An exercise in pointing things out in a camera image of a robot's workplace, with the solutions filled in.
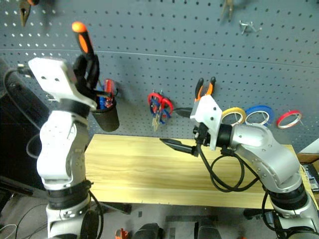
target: yellow tape roll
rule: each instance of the yellow tape roll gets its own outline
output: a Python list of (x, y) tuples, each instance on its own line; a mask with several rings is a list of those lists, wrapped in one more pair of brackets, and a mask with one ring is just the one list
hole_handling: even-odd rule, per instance
[(237, 122), (232, 123), (231, 124), (232, 126), (234, 126), (235, 124), (238, 124), (238, 123), (245, 122), (246, 113), (242, 108), (239, 108), (239, 107), (233, 107), (233, 108), (229, 108), (229, 109), (226, 109), (225, 111), (223, 111), (223, 114), (221, 115), (221, 122), (223, 123), (223, 119), (226, 116), (231, 115), (231, 114), (239, 114), (240, 115), (240, 119)]

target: gray pegboard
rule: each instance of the gray pegboard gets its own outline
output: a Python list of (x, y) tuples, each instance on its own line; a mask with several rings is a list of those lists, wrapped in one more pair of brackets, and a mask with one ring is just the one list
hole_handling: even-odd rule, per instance
[[(99, 55), (101, 79), (118, 82), (120, 128), (115, 134), (192, 137), (192, 123), (176, 115), (154, 133), (147, 95), (163, 90), (175, 107), (193, 104), (199, 77), (216, 76), (215, 99), (225, 110), (293, 109), (303, 125), (270, 126), (280, 143), (300, 151), (319, 135), (319, 4), (315, 0), (235, 1), (231, 22), (222, 2), (208, 0), (41, 1), (20, 26), (18, 2), (0, 0), (0, 55), (12, 66), (35, 56), (74, 62), (80, 53), (71, 23), (83, 21)], [(262, 27), (241, 35), (239, 20)], [(43, 101), (39, 85), (24, 79)], [(90, 132), (104, 133), (92, 116)]]

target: tape roll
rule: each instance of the tape roll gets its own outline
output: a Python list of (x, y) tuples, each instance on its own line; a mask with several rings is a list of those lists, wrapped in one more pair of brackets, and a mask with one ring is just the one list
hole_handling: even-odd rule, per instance
[(223, 123), (223, 119), (231, 114), (238, 114), (240, 115), (240, 119), (238, 121), (236, 121), (235, 123), (232, 123), (231, 126), (234, 126), (235, 124), (238, 123), (243, 123), (245, 122), (245, 118), (246, 118), (246, 113), (242, 108), (239, 107), (233, 107), (233, 108), (229, 108), (226, 109), (225, 111), (223, 111), (222, 115), (221, 115), (221, 122)]
[[(280, 123), (287, 117), (289, 116), (293, 116), (295, 115), (296, 116), (296, 119), (293, 120), (292, 122), (286, 124), (286, 125), (280, 125)], [(300, 111), (289, 111), (287, 113), (284, 113), (282, 116), (280, 116), (277, 120), (277, 127), (278, 128), (290, 128), (290, 127), (293, 127), (295, 126), (296, 124), (299, 123), (299, 121), (301, 120), (301, 118), (303, 117), (303, 114), (300, 112)]]
[[(260, 123), (257, 123), (257, 122), (248, 122), (248, 118), (250, 116), (252, 116), (253, 114), (256, 114), (256, 113), (262, 113), (263, 116), (264, 116), (264, 121), (260, 122)], [(275, 119), (275, 113), (273, 111), (272, 108), (270, 108), (269, 106), (253, 106), (251, 108), (249, 108), (248, 110), (246, 110), (246, 119), (245, 119), (245, 123), (246, 124), (250, 124), (250, 123), (257, 123), (257, 124), (261, 124), (261, 125), (264, 125), (264, 126), (269, 126), (272, 124), (272, 122), (274, 121)]]

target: wooden table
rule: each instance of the wooden table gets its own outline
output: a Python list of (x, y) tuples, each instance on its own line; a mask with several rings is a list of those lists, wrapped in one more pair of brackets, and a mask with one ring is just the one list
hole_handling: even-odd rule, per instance
[[(195, 143), (191, 139), (180, 141)], [(295, 153), (291, 145), (286, 147)], [(220, 155), (219, 150), (202, 148), (209, 162)], [(218, 191), (200, 157), (175, 151), (154, 137), (96, 134), (85, 157), (87, 179), (94, 182), (91, 190), (102, 202), (261, 208), (264, 197), (260, 182), (244, 192)], [(230, 185), (235, 185), (240, 176), (235, 158), (219, 160), (214, 171)], [(313, 196), (302, 170), (301, 174)], [(242, 185), (253, 178), (245, 170)], [(269, 201), (266, 208), (272, 208)]]

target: red tape roll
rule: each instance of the red tape roll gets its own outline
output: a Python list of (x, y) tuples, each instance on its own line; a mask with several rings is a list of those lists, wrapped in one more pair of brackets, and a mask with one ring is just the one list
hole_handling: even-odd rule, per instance
[[(287, 117), (289, 116), (293, 116), (295, 115), (296, 116), (296, 119), (294, 121), (292, 121), (291, 123), (289, 124), (286, 124), (286, 125), (280, 125), (280, 123)], [(300, 111), (289, 111), (287, 113), (284, 113), (282, 116), (280, 116), (277, 120), (277, 127), (278, 128), (290, 128), (290, 127), (293, 127), (295, 126), (296, 124), (298, 124), (298, 122), (301, 120), (301, 118), (303, 117), (303, 114), (300, 112)]]

